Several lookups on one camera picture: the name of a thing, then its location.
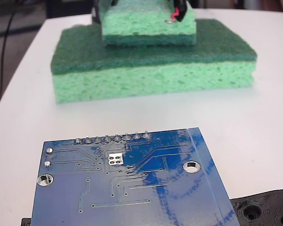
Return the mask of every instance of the black object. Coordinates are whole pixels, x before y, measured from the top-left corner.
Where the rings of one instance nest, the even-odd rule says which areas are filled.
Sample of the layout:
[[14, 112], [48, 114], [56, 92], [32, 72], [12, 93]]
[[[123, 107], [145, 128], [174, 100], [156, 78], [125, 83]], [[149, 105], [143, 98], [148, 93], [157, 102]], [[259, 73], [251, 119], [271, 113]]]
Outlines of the black object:
[[232, 199], [231, 203], [240, 226], [283, 226], [283, 190]]
[[21, 221], [21, 226], [30, 226], [32, 222], [31, 218], [23, 218]]
[[47, 18], [90, 14], [93, 0], [46, 0]]
[[244, 8], [244, 0], [237, 0], [235, 2], [235, 8], [236, 9], [245, 9]]

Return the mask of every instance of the white table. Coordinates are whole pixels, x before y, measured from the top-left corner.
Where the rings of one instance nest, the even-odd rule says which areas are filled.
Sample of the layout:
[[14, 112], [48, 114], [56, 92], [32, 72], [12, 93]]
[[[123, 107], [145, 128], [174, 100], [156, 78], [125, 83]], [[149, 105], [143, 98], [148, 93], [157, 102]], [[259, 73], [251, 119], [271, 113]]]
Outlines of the white table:
[[230, 198], [283, 189], [283, 13], [197, 12], [257, 51], [252, 88], [56, 105], [55, 46], [63, 29], [89, 24], [90, 15], [45, 22], [0, 102], [0, 226], [31, 216], [47, 140], [200, 127]]

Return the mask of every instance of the green sponge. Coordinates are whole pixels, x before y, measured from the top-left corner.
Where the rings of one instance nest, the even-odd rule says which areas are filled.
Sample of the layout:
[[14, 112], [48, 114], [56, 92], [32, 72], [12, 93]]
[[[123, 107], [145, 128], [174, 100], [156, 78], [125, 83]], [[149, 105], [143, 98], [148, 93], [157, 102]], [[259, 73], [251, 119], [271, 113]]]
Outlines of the green sponge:
[[63, 31], [51, 63], [56, 101], [251, 86], [256, 52], [219, 21], [197, 27], [189, 47], [105, 47], [98, 24]]
[[194, 45], [196, 13], [189, 6], [182, 22], [168, 24], [171, 4], [167, 0], [120, 0], [110, 7], [102, 23], [106, 45]]

